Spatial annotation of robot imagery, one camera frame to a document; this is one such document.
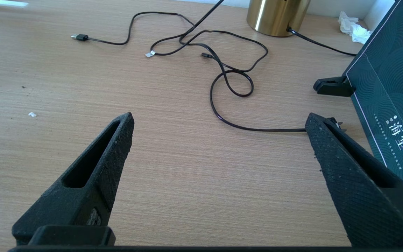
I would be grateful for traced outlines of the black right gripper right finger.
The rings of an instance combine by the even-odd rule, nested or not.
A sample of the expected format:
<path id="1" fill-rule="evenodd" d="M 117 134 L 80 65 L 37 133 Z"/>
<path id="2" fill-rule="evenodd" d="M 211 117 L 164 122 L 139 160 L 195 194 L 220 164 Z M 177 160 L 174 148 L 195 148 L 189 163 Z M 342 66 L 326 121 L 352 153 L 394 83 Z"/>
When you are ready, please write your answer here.
<path id="1" fill-rule="evenodd" d="M 305 130 L 353 247 L 403 247 L 403 180 L 334 118 L 309 114 Z"/>

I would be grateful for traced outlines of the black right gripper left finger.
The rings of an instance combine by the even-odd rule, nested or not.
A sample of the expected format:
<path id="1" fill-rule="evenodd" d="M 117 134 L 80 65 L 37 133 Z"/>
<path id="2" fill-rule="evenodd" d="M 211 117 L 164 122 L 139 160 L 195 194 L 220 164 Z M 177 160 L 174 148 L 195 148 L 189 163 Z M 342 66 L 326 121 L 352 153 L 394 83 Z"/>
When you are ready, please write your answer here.
<path id="1" fill-rule="evenodd" d="M 132 145 L 131 113 L 113 119 L 12 226 L 16 245 L 27 245 L 46 225 L 107 225 Z"/>

